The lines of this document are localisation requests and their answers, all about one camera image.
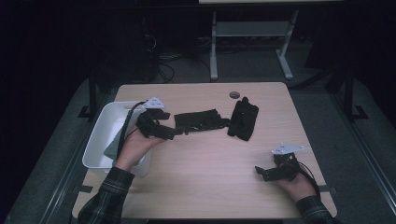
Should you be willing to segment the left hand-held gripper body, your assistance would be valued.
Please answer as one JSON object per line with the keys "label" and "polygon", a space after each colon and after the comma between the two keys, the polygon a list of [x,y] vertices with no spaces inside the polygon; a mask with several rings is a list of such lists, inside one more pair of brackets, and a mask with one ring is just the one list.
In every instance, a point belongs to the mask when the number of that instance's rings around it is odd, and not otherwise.
{"label": "left hand-held gripper body", "polygon": [[147,138],[163,139],[163,128],[167,126],[161,125],[160,120],[153,117],[153,113],[157,110],[163,111],[165,104],[159,98],[152,97],[143,103],[143,107],[145,111],[138,116],[136,127]]}

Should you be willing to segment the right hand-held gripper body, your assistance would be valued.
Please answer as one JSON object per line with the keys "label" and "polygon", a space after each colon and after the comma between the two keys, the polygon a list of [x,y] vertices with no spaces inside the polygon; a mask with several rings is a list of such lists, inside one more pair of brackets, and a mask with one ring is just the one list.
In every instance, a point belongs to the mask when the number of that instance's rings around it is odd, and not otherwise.
{"label": "right hand-held gripper body", "polygon": [[300,168],[295,153],[301,150],[304,150],[303,146],[280,143],[278,147],[272,150],[276,167],[264,170],[263,179],[265,181],[293,180]]}

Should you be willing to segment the white plastic bin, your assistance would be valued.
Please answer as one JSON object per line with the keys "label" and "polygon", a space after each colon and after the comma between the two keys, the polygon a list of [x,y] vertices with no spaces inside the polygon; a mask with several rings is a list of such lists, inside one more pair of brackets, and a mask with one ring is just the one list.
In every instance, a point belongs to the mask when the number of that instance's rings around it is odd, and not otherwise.
{"label": "white plastic bin", "polygon": [[90,171],[99,176],[108,174],[115,161],[105,156],[104,151],[117,132],[123,130],[125,120],[131,109],[134,111],[129,118],[124,137],[133,129],[138,116],[145,111],[142,105],[134,107],[135,105],[136,102],[113,102],[103,108],[82,157],[82,163]]}

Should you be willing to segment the person's right hand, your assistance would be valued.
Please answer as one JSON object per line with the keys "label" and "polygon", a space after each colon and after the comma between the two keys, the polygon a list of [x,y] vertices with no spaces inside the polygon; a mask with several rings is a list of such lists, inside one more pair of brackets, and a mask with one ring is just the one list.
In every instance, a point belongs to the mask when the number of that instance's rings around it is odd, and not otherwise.
{"label": "person's right hand", "polygon": [[309,180],[301,174],[298,174],[292,181],[282,179],[277,180],[275,184],[285,190],[295,203],[306,197],[317,195]]}

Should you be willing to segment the person's left hand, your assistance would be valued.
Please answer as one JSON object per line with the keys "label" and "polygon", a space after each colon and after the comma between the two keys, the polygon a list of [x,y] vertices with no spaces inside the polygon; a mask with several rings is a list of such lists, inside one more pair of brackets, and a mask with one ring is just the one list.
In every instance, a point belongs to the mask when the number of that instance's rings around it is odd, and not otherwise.
{"label": "person's left hand", "polygon": [[134,125],[128,133],[115,167],[130,172],[153,147],[163,143],[164,139],[158,137],[145,137]]}

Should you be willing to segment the bulky black glove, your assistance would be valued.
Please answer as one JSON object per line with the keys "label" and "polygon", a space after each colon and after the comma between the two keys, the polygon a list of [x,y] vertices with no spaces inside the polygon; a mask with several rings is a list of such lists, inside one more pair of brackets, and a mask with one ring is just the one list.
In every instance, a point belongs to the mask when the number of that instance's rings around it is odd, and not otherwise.
{"label": "bulky black glove", "polygon": [[227,134],[248,141],[253,134],[258,113],[259,108],[252,105],[247,97],[238,101],[233,110]]}

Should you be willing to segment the grey metal stand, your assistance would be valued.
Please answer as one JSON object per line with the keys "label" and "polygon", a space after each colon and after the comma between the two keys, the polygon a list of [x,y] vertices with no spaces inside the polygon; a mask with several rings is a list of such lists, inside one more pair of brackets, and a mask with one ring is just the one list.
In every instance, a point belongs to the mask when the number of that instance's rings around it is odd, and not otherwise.
{"label": "grey metal stand", "polygon": [[217,12],[212,13],[211,22],[211,49],[209,54],[210,79],[217,80],[217,38],[218,37],[283,37],[284,43],[276,50],[276,57],[286,80],[292,80],[286,52],[294,31],[295,23],[299,15],[294,10],[288,21],[219,21]]}

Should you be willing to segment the black metal post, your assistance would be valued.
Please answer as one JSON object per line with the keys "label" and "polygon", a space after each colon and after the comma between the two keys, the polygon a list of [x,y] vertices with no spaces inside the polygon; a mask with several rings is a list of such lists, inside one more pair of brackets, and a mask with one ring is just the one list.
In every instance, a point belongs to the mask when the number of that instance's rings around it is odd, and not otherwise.
{"label": "black metal post", "polygon": [[79,118],[87,118],[92,120],[97,112],[97,97],[96,97],[96,82],[95,82],[95,72],[91,70],[88,78],[89,85],[89,104],[83,106],[79,113]]}
{"label": "black metal post", "polygon": [[344,93],[344,112],[350,122],[356,119],[368,119],[367,114],[360,105],[353,105],[354,94],[354,73],[351,67],[346,70],[345,93]]}

